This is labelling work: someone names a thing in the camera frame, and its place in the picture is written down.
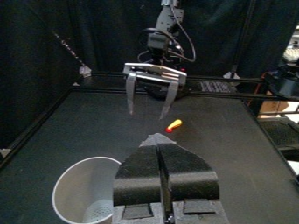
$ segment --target yellow object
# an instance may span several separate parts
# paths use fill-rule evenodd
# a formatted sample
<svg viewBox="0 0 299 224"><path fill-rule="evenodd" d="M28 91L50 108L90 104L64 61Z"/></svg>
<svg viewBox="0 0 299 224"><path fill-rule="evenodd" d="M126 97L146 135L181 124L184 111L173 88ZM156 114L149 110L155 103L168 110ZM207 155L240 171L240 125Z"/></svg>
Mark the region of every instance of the yellow object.
<svg viewBox="0 0 299 224"><path fill-rule="evenodd" d="M175 120L172 124L167 127L165 131L172 132L173 129L183 125L183 121L180 119Z"/></svg>

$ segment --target cable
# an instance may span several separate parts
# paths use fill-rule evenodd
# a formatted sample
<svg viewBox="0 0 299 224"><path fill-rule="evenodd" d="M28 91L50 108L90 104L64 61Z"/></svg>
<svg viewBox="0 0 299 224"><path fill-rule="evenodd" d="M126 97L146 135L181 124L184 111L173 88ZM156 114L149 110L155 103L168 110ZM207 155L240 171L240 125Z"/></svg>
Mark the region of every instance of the cable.
<svg viewBox="0 0 299 224"><path fill-rule="evenodd" d="M193 48L193 44L192 44L192 40L189 38L189 35L188 33L185 32L185 30L183 29L183 26L181 26L181 23L176 17L176 14L175 14L175 11L173 11L173 1L171 2L171 9L172 9L172 15L173 15L173 18L175 18L175 21L176 21L176 24L179 25L180 29L181 29L181 32L185 36L185 38L188 39L189 41L189 44L191 44L191 51L192 51L192 59L187 59L184 56L181 56L183 59L188 60L189 62L195 62L196 60L196 51L195 51L195 48Z"/></svg>

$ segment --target black backdrop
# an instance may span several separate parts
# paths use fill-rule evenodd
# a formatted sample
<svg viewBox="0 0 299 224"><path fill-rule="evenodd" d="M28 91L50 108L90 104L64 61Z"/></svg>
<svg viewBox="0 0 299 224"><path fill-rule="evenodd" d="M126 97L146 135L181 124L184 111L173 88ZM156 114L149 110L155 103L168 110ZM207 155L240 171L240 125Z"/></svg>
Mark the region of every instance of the black backdrop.
<svg viewBox="0 0 299 224"><path fill-rule="evenodd" d="M121 71L144 50L137 34L155 27L160 0L2 0L0 2L0 148L8 147L65 92L80 64L49 33L54 30L94 72ZM229 71L248 0L185 0L183 26L197 60L187 73ZM256 1L237 74L276 69L299 18L299 0ZM181 45L189 55L183 36Z"/></svg>

